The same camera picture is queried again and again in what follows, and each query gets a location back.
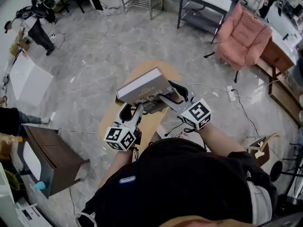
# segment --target wall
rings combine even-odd
[[[4,25],[14,18],[17,10],[30,5],[31,0],[2,0],[0,2],[0,81],[6,70],[7,61],[11,57],[9,48],[13,42],[12,38],[4,33]]]

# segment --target white box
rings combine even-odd
[[[9,74],[17,100],[39,106],[53,76],[20,54]]]
[[[127,127],[108,127],[103,140],[113,149],[127,151],[136,137]]]
[[[211,120],[212,110],[207,105],[204,99],[200,99],[193,104],[190,108],[184,111],[182,121],[189,124],[196,130],[203,128]]]

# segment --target metal shelf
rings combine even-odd
[[[219,26],[214,26],[213,22],[210,23],[209,21],[204,20],[203,18],[197,17],[189,13],[186,13],[181,20],[185,21],[186,23],[190,23],[200,29],[206,30],[212,34],[216,34]]]
[[[151,8],[153,9],[159,3],[161,3],[161,0],[151,0]],[[150,7],[150,1],[149,0],[130,0],[130,2],[128,3],[128,5],[129,6],[135,6],[135,7],[149,9],[149,7]]]

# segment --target shelf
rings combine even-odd
[[[154,8],[159,3],[161,3],[160,0],[151,0],[151,8]],[[147,9],[150,7],[149,0],[131,0],[128,5]]]
[[[204,7],[204,9],[202,9],[203,6],[185,6],[183,9],[190,13],[193,14],[194,16],[200,17],[202,19],[205,19],[207,21],[209,21],[210,23],[213,24],[221,24],[222,20],[223,20],[223,15],[210,9],[207,7]]]
[[[213,21],[210,22],[209,20],[205,20],[204,18],[197,17],[189,13],[186,13],[181,20],[185,21],[186,23],[190,23],[200,29],[206,30],[212,34],[216,33],[216,30],[219,26],[219,24],[214,25]]]

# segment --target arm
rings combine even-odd
[[[99,184],[99,188],[101,188],[106,183],[108,178],[110,178],[113,174],[115,174],[118,170],[120,170],[121,167],[130,164],[132,162],[132,159],[133,159],[132,150],[118,151],[118,153],[116,154],[113,160],[113,163],[110,165],[108,171],[102,178]]]
[[[227,157],[231,152],[245,151],[235,139],[227,136],[211,123],[200,129],[199,134],[207,147],[217,155]]]
[[[218,42],[221,43],[225,41],[232,33],[233,30],[233,19],[231,16],[222,24],[218,32]]]
[[[19,40],[23,39],[25,28],[19,30]]]
[[[5,141],[8,145],[13,143],[13,136],[0,133],[0,141]]]

